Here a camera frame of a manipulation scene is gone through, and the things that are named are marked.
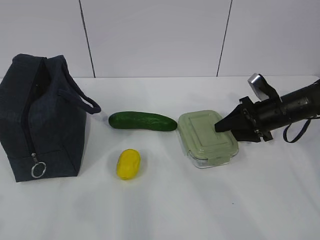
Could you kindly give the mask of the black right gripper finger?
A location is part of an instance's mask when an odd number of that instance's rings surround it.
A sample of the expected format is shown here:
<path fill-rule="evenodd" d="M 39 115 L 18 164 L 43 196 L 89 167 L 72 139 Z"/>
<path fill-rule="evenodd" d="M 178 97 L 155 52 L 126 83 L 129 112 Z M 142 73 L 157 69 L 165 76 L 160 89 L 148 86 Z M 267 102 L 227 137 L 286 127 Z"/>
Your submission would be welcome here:
<path fill-rule="evenodd" d="M 231 133 L 238 142 L 260 142 L 260 136 L 251 129 L 233 129 Z"/>
<path fill-rule="evenodd" d="M 244 130 L 247 127 L 247 121 L 243 115 L 243 105 L 237 105 L 229 115 L 217 122 L 214 127 L 217 133 Z"/>

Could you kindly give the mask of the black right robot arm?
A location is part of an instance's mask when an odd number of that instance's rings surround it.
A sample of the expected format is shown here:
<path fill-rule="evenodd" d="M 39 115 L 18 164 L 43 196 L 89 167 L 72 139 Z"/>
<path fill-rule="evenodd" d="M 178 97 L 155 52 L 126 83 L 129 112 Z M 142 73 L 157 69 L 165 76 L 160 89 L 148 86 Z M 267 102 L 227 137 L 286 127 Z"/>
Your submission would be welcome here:
<path fill-rule="evenodd" d="M 272 130 L 301 120 L 307 120 L 300 133 L 290 142 L 297 142 L 306 132 L 311 120 L 320 117 L 320 81 L 294 92 L 279 96 L 270 85 L 270 96 L 263 101 L 252 102 L 246 96 L 240 104 L 214 127 L 217 133 L 230 131 L 239 142 L 267 142 L 273 139 Z"/>

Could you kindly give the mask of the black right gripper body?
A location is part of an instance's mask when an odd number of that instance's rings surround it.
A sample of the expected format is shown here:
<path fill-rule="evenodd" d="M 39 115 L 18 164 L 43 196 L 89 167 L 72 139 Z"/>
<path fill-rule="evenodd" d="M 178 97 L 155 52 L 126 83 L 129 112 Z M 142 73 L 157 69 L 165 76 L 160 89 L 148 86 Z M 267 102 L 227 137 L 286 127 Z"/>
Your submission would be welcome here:
<path fill-rule="evenodd" d="M 253 130 L 260 136 L 260 142 L 264 140 L 265 142 L 273 140 L 273 136 L 270 130 L 265 130 L 262 127 L 262 121 L 258 117 L 258 107 L 261 101 L 255 103 L 246 96 L 239 100 L 240 104 L 243 106 L 243 116 L 246 119 L 245 130 Z"/>

